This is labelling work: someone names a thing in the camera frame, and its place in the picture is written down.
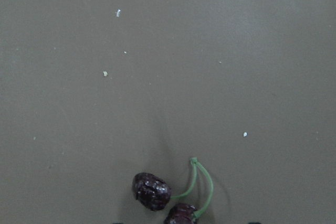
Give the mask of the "dark cherry pair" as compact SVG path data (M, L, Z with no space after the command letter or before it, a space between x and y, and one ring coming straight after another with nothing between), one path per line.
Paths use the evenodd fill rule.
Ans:
M197 223L208 209L214 194L214 183L207 169L197 157L190 158L192 178L187 190L178 195L172 194L171 187L161 178L146 172L137 173L132 180L132 193L135 200L151 211L163 210L170 200L187 197L194 189L198 172L201 172L208 184L208 196L204 205L198 209L194 205L178 202L167 214L164 223Z

